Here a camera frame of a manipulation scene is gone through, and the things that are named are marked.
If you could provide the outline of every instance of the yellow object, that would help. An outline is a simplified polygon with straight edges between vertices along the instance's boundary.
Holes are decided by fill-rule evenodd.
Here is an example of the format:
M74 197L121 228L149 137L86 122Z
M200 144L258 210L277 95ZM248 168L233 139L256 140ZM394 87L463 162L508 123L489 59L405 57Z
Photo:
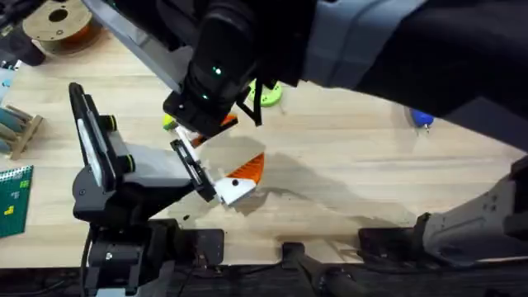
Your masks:
M253 80L249 84L251 91L249 92L248 97L249 97L249 100L251 101L255 100L256 84L257 84L257 80ZM272 89L268 89L266 86L263 86L262 94L261 94L261 106L262 107L274 106L278 101L281 100L281 97L282 97L282 87L279 82L277 82Z
M15 212L15 206L11 205L3 212L4 215L12 215Z
M163 128L165 130L171 130L171 129L174 129L176 128L177 124L176 124L176 121L174 120L173 117L171 117L170 115L167 115L165 114L163 116Z

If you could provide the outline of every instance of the light blue object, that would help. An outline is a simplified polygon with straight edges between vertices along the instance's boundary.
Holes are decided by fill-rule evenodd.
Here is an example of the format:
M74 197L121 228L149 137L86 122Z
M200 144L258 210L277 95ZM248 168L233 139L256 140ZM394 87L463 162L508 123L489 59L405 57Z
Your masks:
M414 109L411 109L411 117L416 127L425 129L429 129L435 120L432 115Z
M14 115L3 110L2 108L0 108L0 123L17 133L22 132L20 121Z

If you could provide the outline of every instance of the wooden tabletop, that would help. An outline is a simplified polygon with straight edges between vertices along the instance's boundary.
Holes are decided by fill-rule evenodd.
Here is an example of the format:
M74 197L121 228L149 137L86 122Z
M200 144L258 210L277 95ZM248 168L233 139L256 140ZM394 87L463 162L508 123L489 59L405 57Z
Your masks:
M87 224L72 215L83 161L70 82L117 117L127 142L170 149L175 138L162 129L170 90L110 34L83 52L22 67L3 104L45 121L21 160L0 160L2 170L35 165L26 232L0 239L0 267L79 265ZM234 208L193 193L159 214L183 228L222 228L226 264L277 262L284 241L304 242L320 261L359 261L359 228L412 226L425 211L483 193L521 156L443 120L418 133L403 106L311 83L285 87L280 105L264 109L262 127L239 115L241 123L200 154L213 172L230 172L265 151L257 192Z

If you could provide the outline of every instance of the cable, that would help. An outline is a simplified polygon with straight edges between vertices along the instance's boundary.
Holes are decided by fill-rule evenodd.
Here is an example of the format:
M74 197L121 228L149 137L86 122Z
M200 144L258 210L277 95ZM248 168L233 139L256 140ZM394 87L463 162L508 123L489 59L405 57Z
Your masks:
M187 283L189 282L189 280L191 279L191 276L192 276L192 272L195 270L194 267L191 268L191 270L189 271L189 273L187 273L187 277L185 278L185 280L183 281L183 283L181 284L181 287L180 287L180 290L178 291L178 295L177 297L180 297L183 293L183 289L185 289L185 286L187 285Z
M258 267L258 268L251 269L251 270L248 270L248 271L241 271L241 272L239 272L238 275L239 276L249 276L251 274L255 274L255 273L264 272L264 271L268 271L268 270L274 269L274 268L276 268L279 265L280 265L280 263L276 263L276 264L273 264L273 265L264 266L264 267ZM178 270L178 269L175 269L174 271L177 272L177 273L183 274L183 275L186 275L188 273L186 271ZM216 276L202 276L202 275L199 275L199 274L193 274L192 276L195 277L195 278L198 278L198 279L202 279L202 280L213 280L213 279L219 279L219 278L227 277L225 274L218 274Z
M81 289L81 297L86 296L86 291L84 289L85 274L86 274L86 264L88 259L88 250L90 249L90 243L92 243L92 226L88 229L88 234L86 235L86 240L84 242L84 249L82 250L81 257L81 266L79 267L79 287Z
M65 282L66 282L66 280L60 280L60 281L56 282L55 284L50 285L50 286L47 287L47 288L44 288L44 289L42 289L42 290L33 291L33 292L0 293L0 296L15 297L15 296L35 296L35 295L42 295L42 294L49 293L50 291L59 288L59 287L60 287L62 284L64 284Z
M280 263L273 264L273 265L269 265L269 266L264 266L264 267L255 268L255 269L250 270L250 271L244 271L244 272L241 272L241 273L240 273L240 276L249 276L249 275L254 274L254 273L259 273L259 272L263 272L263 271L268 271L268 270L271 270L271 269L276 268L277 266L279 266L279 264L280 264Z

